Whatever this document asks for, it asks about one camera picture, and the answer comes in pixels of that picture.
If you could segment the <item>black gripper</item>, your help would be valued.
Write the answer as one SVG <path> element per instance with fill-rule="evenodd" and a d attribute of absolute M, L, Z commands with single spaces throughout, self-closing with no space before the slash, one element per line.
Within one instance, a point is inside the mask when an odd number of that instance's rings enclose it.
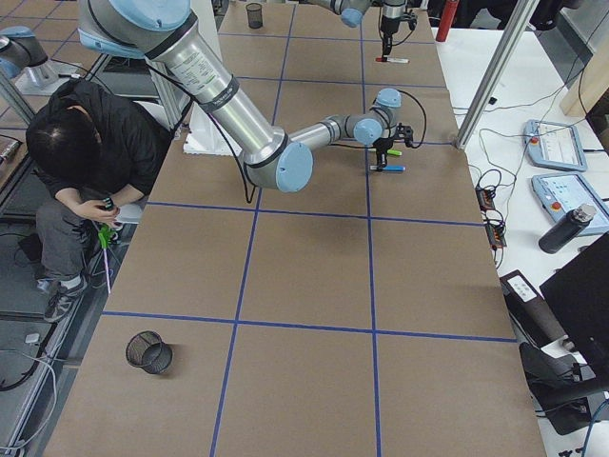
<path fill-rule="evenodd" d="M 398 19 L 382 18 L 379 31 L 382 39 L 382 59 L 385 60 L 393 48 L 393 36 L 398 31 Z"/>
<path fill-rule="evenodd" d="M 382 172 L 387 164 L 387 153 L 393 148 L 393 139 L 379 138 L 373 143 L 373 148 L 376 153 L 376 164 L 373 166 L 373 170 Z"/>

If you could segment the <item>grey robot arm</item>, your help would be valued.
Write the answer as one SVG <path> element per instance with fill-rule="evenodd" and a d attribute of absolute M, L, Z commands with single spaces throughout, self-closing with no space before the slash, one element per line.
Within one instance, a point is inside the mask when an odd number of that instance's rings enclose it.
<path fill-rule="evenodd" d="M 319 6 L 338 15 L 342 22 L 356 28 L 363 22 L 367 11 L 372 7 L 369 0 L 312 0 L 309 4 Z M 381 63 L 406 64 L 407 58 L 392 57 L 391 51 L 403 44 L 417 27 L 417 14 L 407 7 L 406 1 L 381 1 L 379 6 L 378 33 L 382 41 L 382 55 L 376 58 Z M 410 32 L 405 38 L 395 41 L 394 35 L 399 32 L 402 23 L 407 23 Z"/>
<path fill-rule="evenodd" d="M 310 180 L 315 149 L 344 138 L 381 149 L 397 129 L 402 96 L 381 89 L 365 114 L 333 115 L 293 134 L 272 126 L 240 88 L 198 29 L 188 1 L 81 1 L 83 46 L 167 66 L 184 90 L 239 145 L 255 186 L 296 192 Z"/>

